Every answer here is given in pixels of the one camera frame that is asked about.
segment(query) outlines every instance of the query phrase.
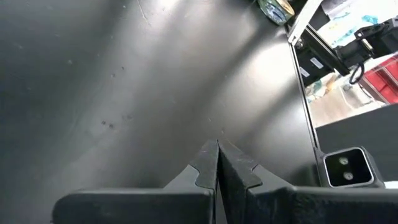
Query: webcam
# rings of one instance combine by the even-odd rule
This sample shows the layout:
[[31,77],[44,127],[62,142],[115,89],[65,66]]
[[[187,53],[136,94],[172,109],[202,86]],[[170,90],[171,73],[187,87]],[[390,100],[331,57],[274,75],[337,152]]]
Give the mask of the webcam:
[[321,179],[327,187],[384,188],[372,156],[363,147],[351,147],[325,154],[322,163],[325,172]]

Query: black table surface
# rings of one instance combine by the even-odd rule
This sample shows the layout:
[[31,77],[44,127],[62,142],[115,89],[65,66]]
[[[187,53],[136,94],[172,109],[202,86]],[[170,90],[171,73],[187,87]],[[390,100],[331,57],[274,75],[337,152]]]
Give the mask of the black table surface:
[[246,0],[1,0],[0,221],[76,189],[163,187],[227,138],[313,185],[284,27]]
[[385,106],[317,128],[320,148],[334,152],[363,146],[384,181],[398,180],[398,104]]

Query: sticker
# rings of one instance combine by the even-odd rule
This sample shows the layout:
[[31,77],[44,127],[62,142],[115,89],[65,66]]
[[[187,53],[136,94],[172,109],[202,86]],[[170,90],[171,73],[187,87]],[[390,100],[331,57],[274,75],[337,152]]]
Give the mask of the sticker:
[[283,24],[286,22],[286,17],[284,13],[274,5],[267,4],[266,11],[267,11],[266,14],[270,17],[270,19],[272,19],[276,23]]
[[320,63],[316,58],[311,58],[310,61],[319,69],[323,68],[322,63]]
[[304,76],[305,78],[309,77],[310,74],[302,67],[300,67],[300,73],[302,76]]

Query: camera lens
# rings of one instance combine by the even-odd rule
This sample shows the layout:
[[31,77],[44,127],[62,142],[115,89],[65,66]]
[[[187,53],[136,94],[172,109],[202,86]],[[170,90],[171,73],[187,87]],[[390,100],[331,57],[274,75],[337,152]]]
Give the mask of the camera lens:
[[354,178],[354,175],[350,172],[344,172],[343,176],[346,180],[352,180]]
[[338,158],[338,161],[340,162],[340,164],[342,165],[347,165],[348,164],[348,159],[345,157],[340,157]]

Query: black cable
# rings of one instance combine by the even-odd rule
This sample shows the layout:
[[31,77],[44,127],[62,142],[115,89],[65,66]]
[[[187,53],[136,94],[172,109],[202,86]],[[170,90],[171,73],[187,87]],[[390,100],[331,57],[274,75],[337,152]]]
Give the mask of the black cable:
[[[359,76],[354,80],[355,73],[359,70],[359,68],[361,68],[361,74],[359,74]],[[357,84],[362,79],[364,74],[365,74],[365,65],[363,63],[359,63],[358,66],[355,68],[353,74],[349,78],[349,84],[351,85]]]
[[366,96],[368,96],[370,99],[373,99],[373,96],[369,95],[369,93],[367,93],[367,92],[365,91],[365,89],[363,88],[363,86],[362,86],[361,84],[358,84],[358,86],[359,86],[359,88],[362,90],[362,92],[363,92]]

